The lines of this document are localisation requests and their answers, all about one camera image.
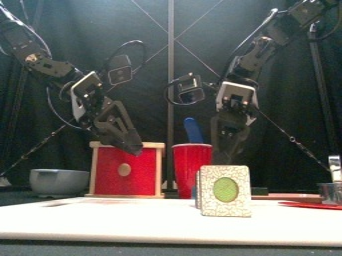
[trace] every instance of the gray bowl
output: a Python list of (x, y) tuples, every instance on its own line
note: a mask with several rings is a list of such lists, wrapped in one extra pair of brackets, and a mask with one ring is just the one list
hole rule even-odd
[(72, 197), (80, 195), (89, 181), (89, 173), (76, 170), (31, 169), (29, 185), (38, 197)]

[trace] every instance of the red box with hole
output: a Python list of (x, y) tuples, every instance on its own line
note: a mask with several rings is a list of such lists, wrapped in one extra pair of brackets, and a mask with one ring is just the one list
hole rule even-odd
[(138, 156), (92, 141), (92, 170), (88, 196), (152, 197), (161, 194), (164, 143), (144, 142)]

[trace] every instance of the red solo cup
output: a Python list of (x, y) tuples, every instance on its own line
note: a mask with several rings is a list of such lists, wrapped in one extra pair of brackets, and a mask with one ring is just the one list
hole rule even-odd
[(196, 185), (196, 172), (201, 165), (210, 164), (212, 146), (185, 143), (172, 146), (173, 170), (180, 199), (189, 199)]

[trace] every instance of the white table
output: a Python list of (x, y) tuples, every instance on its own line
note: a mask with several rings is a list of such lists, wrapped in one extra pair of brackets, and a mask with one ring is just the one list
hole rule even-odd
[(252, 201), (252, 217), (205, 217), (193, 200), (72, 198), (0, 207), (0, 239), (342, 247), (342, 211)]

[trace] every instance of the black curtain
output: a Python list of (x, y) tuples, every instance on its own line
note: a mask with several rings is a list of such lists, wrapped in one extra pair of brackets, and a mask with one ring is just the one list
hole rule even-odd
[[(2, 1), (14, 15), (23, 19), (19, 1)], [(148, 63), (133, 80), (113, 88), (108, 95), (121, 100), (142, 141), (166, 142), (166, 102), (162, 87), (168, 80), (168, 1), (149, 0), (45, 0), (23, 1), (29, 22), (43, 38), (53, 59), (68, 60), (84, 72), (97, 70), (102, 60), (130, 40), (141, 40), (148, 49)], [(283, 10), (295, 1), (284, 0), (174, 0), (174, 77), (188, 72), (200, 74), (205, 82), (216, 82), (227, 57), (259, 26), (272, 8)], [(335, 10), (319, 27), (323, 35), (336, 22)], [(342, 141), (340, 31), (317, 43), (321, 58), (333, 132)], [(133, 67), (141, 60), (138, 47), (122, 50)], [(37, 82), (13, 58), (0, 55), (0, 168), (3, 170), (22, 153), (62, 123), (46, 105), (45, 85)], [(263, 67), (257, 91), (259, 107), (279, 127), (327, 164), (331, 153), (324, 125), (312, 55), (305, 33), (273, 56)], [(174, 107), (174, 141), (186, 142), (182, 120), (193, 117), (209, 143), (209, 118), (214, 115), (214, 95), (190, 107)], [(68, 119), (70, 106), (52, 94), (53, 104)], [(7, 173), (17, 185), (27, 183), (30, 168), (90, 169), (93, 136), (64, 128)], [(257, 116), (251, 125), (244, 151), (236, 164), (251, 171), (252, 186), (269, 191), (315, 191), (317, 182), (329, 181), (329, 174), (295, 143)]]

